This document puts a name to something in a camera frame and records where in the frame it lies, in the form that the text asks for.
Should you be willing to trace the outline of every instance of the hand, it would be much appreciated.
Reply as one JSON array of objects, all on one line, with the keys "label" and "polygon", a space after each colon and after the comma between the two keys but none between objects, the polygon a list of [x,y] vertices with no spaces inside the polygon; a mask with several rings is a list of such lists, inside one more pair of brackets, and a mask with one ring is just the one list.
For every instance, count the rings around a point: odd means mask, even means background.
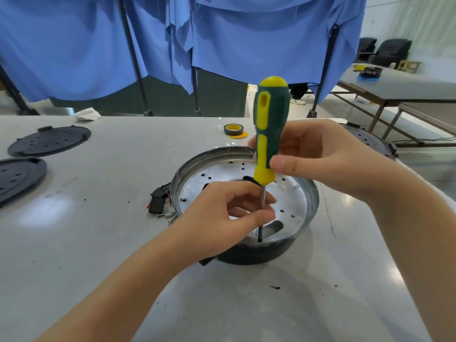
[{"label": "hand", "polygon": [[[255,137],[248,145],[255,147]],[[279,154],[270,160],[277,173],[313,179],[366,201],[391,186],[391,173],[402,168],[363,144],[332,120],[287,122]]]},{"label": "hand", "polygon": [[213,182],[165,232],[177,237],[182,245],[179,252],[188,265],[214,257],[276,218],[271,207],[276,199],[266,193],[265,209],[261,210],[259,198],[260,187],[252,182]]}]

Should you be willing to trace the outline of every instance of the black chair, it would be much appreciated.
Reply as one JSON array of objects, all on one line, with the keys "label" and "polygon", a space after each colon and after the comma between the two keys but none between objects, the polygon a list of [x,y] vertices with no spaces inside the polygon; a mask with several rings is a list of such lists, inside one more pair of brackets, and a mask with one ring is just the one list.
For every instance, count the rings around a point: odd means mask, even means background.
[{"label": "black chair", "polygon": [[367,62],[369,56],[374,54],[376,38],[362,37],[359,39],[358,51],[356,54],[356,63]]},{"label": "black chair", "polygon": [[403,38],[385,40],[377,49],[375,55],[369,56],[368,63],[373,65],[389,67],[393,62],[396,69],[401,60],[406,60],[412,41]]}]

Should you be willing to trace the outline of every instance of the screwdriver shaft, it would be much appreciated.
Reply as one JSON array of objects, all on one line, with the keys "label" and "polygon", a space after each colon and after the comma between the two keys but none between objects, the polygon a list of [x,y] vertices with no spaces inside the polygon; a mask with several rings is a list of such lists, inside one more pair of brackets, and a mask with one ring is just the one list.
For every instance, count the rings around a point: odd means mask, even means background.
[{"label": "screwdriver shaft", "polygon": [[[261,185],[261,209],[265,208],[266,186]],[[258,227],[258,242],[263,242],[263,226]]]}]

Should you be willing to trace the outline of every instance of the screwdriver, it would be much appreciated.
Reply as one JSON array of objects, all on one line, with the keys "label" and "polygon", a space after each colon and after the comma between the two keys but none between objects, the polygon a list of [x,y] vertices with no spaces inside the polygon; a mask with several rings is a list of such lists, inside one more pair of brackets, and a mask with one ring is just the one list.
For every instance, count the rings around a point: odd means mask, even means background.
[{"label": "screwdriver", "polygon": [[[256,154],[254,179],[261,185],[261,208],[265,208],[266,185],[276,180],[269,160],[280,148],[280,136],[288,118],[290,92],[288,84],[279,76],[261,81],[254,100],[254,125],[256,130]],[[263,241],[263,226],[258,228],[258,242]]]}]

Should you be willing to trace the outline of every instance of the table leg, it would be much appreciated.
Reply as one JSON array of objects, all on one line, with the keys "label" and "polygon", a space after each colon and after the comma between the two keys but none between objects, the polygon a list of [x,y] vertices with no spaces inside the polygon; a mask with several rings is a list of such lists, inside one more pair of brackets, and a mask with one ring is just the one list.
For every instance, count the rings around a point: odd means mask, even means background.
[{"label": "table leg", "polygon": [[386,137],[388,137],[388,134],[391,132],[391,130],[393,129],[394,125],[396,124],[396,121],[399,119],[400,115],[402,114],[402,110],[398,110],[398,112],[396,113],[396,115],[394,116],[394,119],[391,121],[391,123],[389,124],[388,128],[386,129],[385,133],[383,134],[382,136],[382,139],[385,140]]},{"label": "table leg", "polygon": [[380,119],[380,115],[382,114],[383,109],[385,109],[387,104],[387,101],[383,101],[382,104],[380,104],[379,108],[377,109],[377,112],[375,113],[375,116],[373,117],[373,120],[368,128],[369,132],[373,131],[373,128],[375,127],[375,124],[377,121]]}]

